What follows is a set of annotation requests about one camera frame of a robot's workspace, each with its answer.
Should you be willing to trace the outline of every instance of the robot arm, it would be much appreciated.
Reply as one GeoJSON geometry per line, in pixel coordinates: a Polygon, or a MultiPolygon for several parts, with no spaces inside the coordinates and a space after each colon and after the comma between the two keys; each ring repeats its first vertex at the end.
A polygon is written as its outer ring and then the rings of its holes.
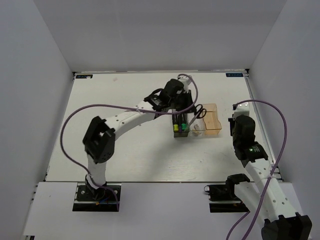
{"type": "MultiPolygon", "coordinates": [[[[233,181],[229,189],[251,212],[255,212],[266,182],[271,177],[271,164],[264,148],[255,141],[256,126],[255,121],[249,117],[249,103],[240,104],[233,110],[229,122],[235,155],[253,178],[259,195],[246,181],[247,176],[243,177],[244,180],[233,181]]],[[[233,175],[229,178],[239,179],[233,175]]],[[[295,210],[275,178],[271,178],[266,189],[258,223],[262,228],[263,240],[307,240],[312,227],[309,217],[301,216],[295,210]]]]}
{"type": "MultiPolygon", "coordinates": [[[[114,154],[116,140],[136,126],[161,116],[155,111],[159,113],[166,113],[170,109],[181,111],[191,106],[193,100],[188,89],[189,84],[190,81],[186,78],[171,79],[164,89],[153,91],[136,105],[137,111],[125,111],[107,119],[101,119],[99,116],[92,119],[82,142],[91,173],[85,177],[85,183],[93,199],[100,200],[105,195],[105,190],[97,187],[92,179],[98,185],[106,185],[106,163],[114,154]]],[[[195,107],[192,107],[188,112],[195,111],[195,107]]]]}

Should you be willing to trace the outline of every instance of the marker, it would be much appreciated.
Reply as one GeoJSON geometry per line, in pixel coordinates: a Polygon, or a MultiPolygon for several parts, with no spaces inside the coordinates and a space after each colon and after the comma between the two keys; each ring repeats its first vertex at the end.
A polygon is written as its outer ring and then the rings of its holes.
{"type": "Polygon", "coordinates": [[[185,131],[187,129],[186,115],[184,113],[181,114],[181,128],[182,131],[185,131]]]}
{"type": "Polygon", "coordinates": [[[177,120],[177,115],[172,115],[172,123],[173,123],[173,131],[178,132],[179,127],[178,127],[178,120],[177,120]]]}
{"type": "Polygon", "coordinates": [[[178,115],[178,128],[179,128],[179,133],[182,133],[182,119],[181,119],[181,114],[178,115]]]}

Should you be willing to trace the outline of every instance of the wall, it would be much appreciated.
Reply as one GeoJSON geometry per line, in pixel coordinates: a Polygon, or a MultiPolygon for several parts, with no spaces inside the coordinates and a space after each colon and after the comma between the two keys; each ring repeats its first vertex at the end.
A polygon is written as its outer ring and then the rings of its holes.
{"type": "MultiPolygon", "coordinates": [[[[317,0],[287,1],[250,71],[255,97],[276,104],[286,117],[288,140],[280,170],[311,218],[315,239],[320,239],[319,9],[317,0]]],[[[277,154],[282,121],[274,110],[260,110],[277,154]]]]}
{"type": "Polygon", "coordinates": [[[286,0],[34,0],[73,71],[245,69],[286,0]]]}
{"type": "Polygon", "coordinates": [[[31,0],[2,0],[0,23],[0,239],[18,240],[46,174],[72,73],[31,0]]]}

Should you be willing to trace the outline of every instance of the black label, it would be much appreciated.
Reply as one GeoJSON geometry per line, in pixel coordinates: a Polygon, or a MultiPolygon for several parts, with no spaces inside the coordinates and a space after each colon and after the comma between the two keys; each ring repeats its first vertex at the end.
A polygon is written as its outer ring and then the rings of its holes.
{"type": "Polygon", "coordinates": [[[76,79],[92,79],[92,77],[92,74],[81,74],[75,76],[76,79]]]}
{"type": "Polygon", "coordinates": [[[244,75],[242,73],[230,72],[225,74],[227,78],[241,78],[244,75]]]}

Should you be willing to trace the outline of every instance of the white wall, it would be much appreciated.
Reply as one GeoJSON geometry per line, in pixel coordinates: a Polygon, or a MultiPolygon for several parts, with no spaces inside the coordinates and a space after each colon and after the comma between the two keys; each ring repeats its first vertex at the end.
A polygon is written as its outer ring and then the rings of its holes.
{"type": "Polygon", "coordinates": [[[286,0],[34,0],[73,71],[245,69],[286,0]]]}
{"type": "Polygon", "coordinates": [[[72,73],[31,0],[0,3],[0,239],[21,237],[72,73]]]}
{"type": "MultiPolygon", "coordinates": [[[[288,0],[250,71],[255,97],[276,104],[287,119],[280,170],[293,183],[316,239],[320,239],[319,9],[318,0],[288,0]]],[[[268,107],[260,110],[278,154],[284,134],[281,119],[268,107]]]]}

